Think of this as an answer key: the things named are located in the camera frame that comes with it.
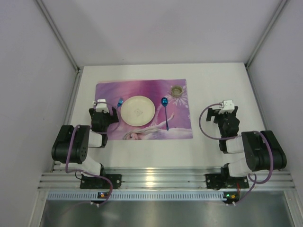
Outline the cream round plate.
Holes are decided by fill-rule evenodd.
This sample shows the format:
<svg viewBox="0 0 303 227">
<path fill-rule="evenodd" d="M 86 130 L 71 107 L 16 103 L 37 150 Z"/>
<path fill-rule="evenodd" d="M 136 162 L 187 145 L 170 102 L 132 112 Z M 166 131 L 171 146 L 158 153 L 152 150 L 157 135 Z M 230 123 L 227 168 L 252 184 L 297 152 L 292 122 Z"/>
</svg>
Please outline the cream round plate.
<svg viewBox="0 0 303 227">
<path fill-rule="evenodd" d="M 133 96 L 123 102 L 120 113 L 126 124 L 141 127 L 154 118 L 155 105 L 145 96 Z"/>
</svg>

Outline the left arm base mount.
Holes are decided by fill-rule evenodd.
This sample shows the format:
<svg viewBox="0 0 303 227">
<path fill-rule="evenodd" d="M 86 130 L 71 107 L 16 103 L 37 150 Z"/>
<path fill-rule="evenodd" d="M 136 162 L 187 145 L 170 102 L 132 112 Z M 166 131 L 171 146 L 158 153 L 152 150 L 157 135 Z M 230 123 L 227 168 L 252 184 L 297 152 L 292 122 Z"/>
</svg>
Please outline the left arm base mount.
<svg viewBox="0 0 303 227">
<path fill-rule="evenodd" d="M 81 189 L 110 189 L 109 182 L 99 177 L 85 175 L 79 171 L 75 172 L 75 177 L 80 180 Z M 118 189 L 122 184 L 121 174 L 106 174 L 105 177 L 112 183 L 113 189 Z"/>
</svg>

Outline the left aluminium frame post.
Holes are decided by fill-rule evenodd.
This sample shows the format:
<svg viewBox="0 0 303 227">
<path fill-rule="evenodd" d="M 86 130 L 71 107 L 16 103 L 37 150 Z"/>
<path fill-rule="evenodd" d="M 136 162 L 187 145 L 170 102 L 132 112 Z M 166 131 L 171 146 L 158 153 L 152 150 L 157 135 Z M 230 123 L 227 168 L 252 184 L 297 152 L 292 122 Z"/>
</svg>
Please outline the left aluminium frame post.
<svg viewBox="0 0 303 227">
<path fill-rule="evenodd" d="M 38 9 L 41 11 L 43 17 L 47 21 L 52 33 L 54 34 L 56 40 L 58 41 L 60 47 L 62 48 L 63 52 L 65 53 L 66 57 L 68 58 L 69 62 L 71 63 L 72 67 L 76 72 L 80 70 L 80 67 L 76 63 L 68 45 L 66 44 L 59 28 L 57 27 L 53 17 L 51 16 L 49 10 L 47 9 L 45 3 L 42 0 L 34 0 L 35 4 L 37 5 Z"/>
</svg>

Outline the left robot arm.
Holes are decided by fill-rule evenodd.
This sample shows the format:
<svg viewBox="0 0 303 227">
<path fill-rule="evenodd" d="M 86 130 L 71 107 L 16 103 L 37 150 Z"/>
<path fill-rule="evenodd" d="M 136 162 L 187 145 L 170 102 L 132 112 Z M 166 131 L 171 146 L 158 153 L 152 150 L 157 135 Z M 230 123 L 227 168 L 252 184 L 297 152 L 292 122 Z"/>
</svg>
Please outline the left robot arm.
<svg viewBox="0 0 303 227">
<path fill-rule="evenodd" d="M 62 125 L 52 147 L 54 161 L 65 165 L 65 172 L 81 172 L 89 177 L 105 177 L 104 167 L 88 155 L 89 148 L 104 148 L 109 127 L 119 126 L 117 108 L 111 111 L 89 109 L 91 125 Z"/>
</svg>

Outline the blue metal spoon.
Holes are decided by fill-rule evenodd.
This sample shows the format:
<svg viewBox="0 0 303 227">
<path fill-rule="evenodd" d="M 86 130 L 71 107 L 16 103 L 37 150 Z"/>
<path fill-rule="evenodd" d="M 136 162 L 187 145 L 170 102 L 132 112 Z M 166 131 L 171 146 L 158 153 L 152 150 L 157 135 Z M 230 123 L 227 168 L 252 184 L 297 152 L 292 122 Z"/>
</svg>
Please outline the blue metal spoon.
<svg viewBox="0 0 303 227">
<path fill-rule="evenodd" d="M 166 130 L 169 130 L 169 124 L 168 124 L 168 117 L 167 117 L 167 105 L 168 105 L 168 99 L 166 97 L 163 97 L 161 99 L 161 104 L 162 106 L 164 107 L 164 110 L 165 110 L 165 118 L 166 118 Z"/>
</svg>

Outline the blue metal fork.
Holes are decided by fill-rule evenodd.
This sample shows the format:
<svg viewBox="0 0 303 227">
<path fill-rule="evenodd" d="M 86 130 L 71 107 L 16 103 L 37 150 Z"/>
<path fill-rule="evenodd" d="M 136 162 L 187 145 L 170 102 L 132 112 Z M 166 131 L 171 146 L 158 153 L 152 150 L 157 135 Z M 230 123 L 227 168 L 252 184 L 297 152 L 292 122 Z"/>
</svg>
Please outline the blue metal fork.
<svg viewBox="0 0 303 227">
<path fill-rule="evenodd" d="M 121 97 L 118 101 L 117 108 L 121 107 L 124 102 L 124 99 Z"/>
</svg>

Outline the right aluminium frame post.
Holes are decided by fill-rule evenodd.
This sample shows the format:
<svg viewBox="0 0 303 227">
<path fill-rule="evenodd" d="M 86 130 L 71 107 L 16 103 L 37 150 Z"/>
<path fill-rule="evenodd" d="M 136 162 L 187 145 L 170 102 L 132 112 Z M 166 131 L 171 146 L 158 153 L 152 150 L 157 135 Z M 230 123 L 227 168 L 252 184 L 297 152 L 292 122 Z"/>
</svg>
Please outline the right aluminium frame post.
<svg viewBox="0 0 303 227">
<path fill-rule="evenodd" d="M 246 70 L 248 70 L 250 68 L 250 66 L 252 65 L 252 63 L 254 62 L 254 60 L 255 60 L 256 56 L 258 55 L 260 49 L 262 48 L 266 39 L 269 37 L 272 29 L 274 28 L 274 26 L 278 22 L 279 18 L 283 14 L 283 12 L 284 12 L 284 10 L 287 7 L 289 2 L 290 2 L 289 0 L 280 0 L 278 2 L 277 7 L 275 8 L 273 14 L 271 15 L 271 17 L 270 17 L 269 21 L 267 22 L 265 28 L 263 29 L 256 45 L 254 46 L 251 54 L 249 55 L 248 60 L 244 64 Z"/>
</svg>

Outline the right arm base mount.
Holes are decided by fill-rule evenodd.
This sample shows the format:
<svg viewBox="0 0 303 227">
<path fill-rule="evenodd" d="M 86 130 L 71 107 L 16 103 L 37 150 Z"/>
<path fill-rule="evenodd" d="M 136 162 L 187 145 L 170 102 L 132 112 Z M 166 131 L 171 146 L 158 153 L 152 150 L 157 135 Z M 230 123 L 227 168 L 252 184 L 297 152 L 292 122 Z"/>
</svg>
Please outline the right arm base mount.
<svg viewBox="0 0 303 227">
<path fill-rule="evenodd" d="M 248 189 L 249 183 L 247 177 L 226 177 L 222 174 L 206 174 L 207 189 Z"/>
</svg>

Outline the small beige cup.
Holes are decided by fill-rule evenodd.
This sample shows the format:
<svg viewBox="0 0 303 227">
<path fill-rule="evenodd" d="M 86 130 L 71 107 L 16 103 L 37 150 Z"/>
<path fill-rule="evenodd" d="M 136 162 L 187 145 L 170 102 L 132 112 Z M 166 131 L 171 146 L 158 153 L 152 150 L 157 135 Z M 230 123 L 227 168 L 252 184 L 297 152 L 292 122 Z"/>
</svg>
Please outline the small beige cup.
<svg viewBox="0 0 303 227">
<path fill-rule="evenodd" d="M 184 89 L 181 86 L 172 86 L 170 90 L 170 94 L 173 98 L 179 98 L 183 95 Z"/>
</svg>

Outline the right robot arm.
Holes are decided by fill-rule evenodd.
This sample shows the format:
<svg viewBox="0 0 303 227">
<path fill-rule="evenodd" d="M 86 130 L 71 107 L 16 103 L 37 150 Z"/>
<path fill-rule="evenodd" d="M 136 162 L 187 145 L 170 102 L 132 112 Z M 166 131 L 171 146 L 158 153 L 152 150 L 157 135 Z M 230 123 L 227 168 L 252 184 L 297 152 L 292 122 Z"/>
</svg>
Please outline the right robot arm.
<svg viewBox="0 0 303 227">
<path fill-rule="evenodd" d="M 225 178 L 246 177 L 254 172 L 284 169 L 287 165 L 286 155 L 272 131 L 239 132 L 240 120 L 236 113 L 238 107 L 219 103 L 207 107 L 206 121 L 212 119 L 218 126 L 220 137 L 203 134 L 219 141 L 219 149 L 224 154 L 243 154 L 238 161 L 230 162 L 221 167 L 221 175 Z"/>
</svg>

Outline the aluminium mounting rail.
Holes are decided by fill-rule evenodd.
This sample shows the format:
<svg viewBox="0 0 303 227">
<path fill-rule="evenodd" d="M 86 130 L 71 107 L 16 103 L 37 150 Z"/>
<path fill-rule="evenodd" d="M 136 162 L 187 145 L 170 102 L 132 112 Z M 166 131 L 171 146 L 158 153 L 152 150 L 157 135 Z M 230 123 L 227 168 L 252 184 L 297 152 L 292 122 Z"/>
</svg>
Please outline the aluminium mounting rail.
<svg viewBox="0 0 303 227">
<path fill-rule="evenodd" d="M 206 174 L 219 173 L 219 168 L 108 168 L 109 174 L 121 174 L 120 190 L 206 190 Z M 43 173 L 38 184 L 39 190 L 77 190 L 80 180 L 74 174 L 65 173 L 58 165 L 50 173 Z M 294 190 L 290 172 L 274 171 L 265 184 L 257 184 L 256 191 Z"/>
</svg>

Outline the aluminium frame post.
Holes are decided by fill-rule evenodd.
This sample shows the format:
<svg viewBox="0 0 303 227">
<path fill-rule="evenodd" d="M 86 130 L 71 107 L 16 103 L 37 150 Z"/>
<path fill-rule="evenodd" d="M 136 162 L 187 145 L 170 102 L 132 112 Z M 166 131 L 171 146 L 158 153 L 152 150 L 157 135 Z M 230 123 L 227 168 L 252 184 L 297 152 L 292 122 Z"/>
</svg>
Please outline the aluminium frame post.
<svg viewBox="0 0 303 227">
<path fill-rule="evenodd" d="M 43 17 L 47 21 L 52 33 L 54 34 L 56 40 L 58 41 L 60 47 L 62 48 L 63 52 L 65 53 L 66 57 L 68 58 L 69 62 L 71 63 L 72 67 L 76 72 L 80 70 L 80 67 L 76 63 L 68 45 L 66 44 L 59 28 L 57 27 L 53 17 L 51 16 L 49 10 L 47 9 L 45 3 L 42 0 L 34 0 L 35 4 L 37 5 L 38 9 L 41 11 Z"/>
<path fill-rule="evenodd" d="M 249 55 L 248 60 L 244 64 L 246 70 L 248 70 L 250 68 L 250 66 L 252 65 L 252 63 L 254 62 L 254 60 L 255 60 L 256 56 L 258 55 L 260 49 L 262 48 L 266 39 L 269 37 L 272 29 L 274 28 L 274 26 L 278 22 L 279 18 L 283 14 L 283 12 L 284 12 L 284 10 L 287 7 L 289 2 L 290 2 L 289 0 L 280 0 L 278 2 L 277 7 L 275 8 L 273 14 L 271 15 L 271 17 L 270 17 L 269 21 L 267 22 L 265 28 L 263 29 L 256 45 L 254 46 L 251 54 Z"/>
</svg>

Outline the purple printed placemat cloth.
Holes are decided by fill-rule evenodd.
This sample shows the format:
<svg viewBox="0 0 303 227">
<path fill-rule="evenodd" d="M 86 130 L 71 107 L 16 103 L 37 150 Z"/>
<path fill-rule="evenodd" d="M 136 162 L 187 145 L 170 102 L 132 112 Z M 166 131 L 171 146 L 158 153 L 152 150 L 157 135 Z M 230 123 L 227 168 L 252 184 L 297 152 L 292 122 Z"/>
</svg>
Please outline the purple printed placemat cloth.
<svg viewBox="0 0 303 227">
<path fill-rule="evenodd" d="M 181 86 L 184 93 L 179 98 L 170 94 L 172 86 Z M 121 121 L 118 128 L 112 124 L 109 140 L 183 140 L 192 139 L 190 111 L 185 79 L 129 80 L 97 83 L 95 100 L 105 99 L 107 103 L 117 105 L 122 97 L 124 102 L 133 96 L 145 96 L 155 105 L 155 116 L 146 125 L 134 127 Z M 161 99 L 168 99 L 167 117 L 169 130 L 166 130 L 165 110 Z"/>
</svg>

